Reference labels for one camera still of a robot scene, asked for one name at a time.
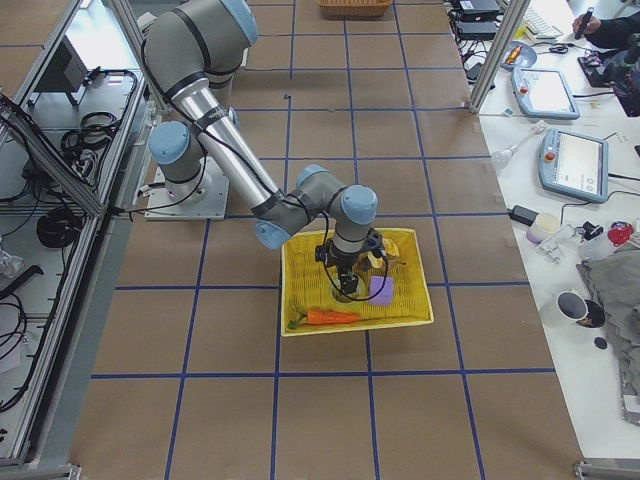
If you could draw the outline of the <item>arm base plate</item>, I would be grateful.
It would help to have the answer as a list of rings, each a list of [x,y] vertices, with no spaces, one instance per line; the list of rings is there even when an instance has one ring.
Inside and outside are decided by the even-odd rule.
[[[203,171],[192,180],[175,184],[167,181],[157,166],[154,182],[163,186],[150,191],[145,219],[155,222],[223,220],[229,180],[210,156],[200,159],[200,167]]]

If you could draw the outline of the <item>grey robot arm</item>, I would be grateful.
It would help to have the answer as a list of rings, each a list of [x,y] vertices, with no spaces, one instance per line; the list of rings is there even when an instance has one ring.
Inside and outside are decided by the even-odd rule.
[[[352,297],[359,283],[353,271],[361,255],[382,250],[371,226],[376,193],[346,185],[318,165],[307,166],[296,188],[284,193],[215,97],[210,77],[233,74],[246,49],[258,38],[257,24],[244,1],[187,1],[160,15],[141,47],[147,77],[163,99],[189,124],[256,218],[263,245],[277,249],[320,214],[335,221],[332,238],[315,251],[317,261],[337,271],[334,288]]]

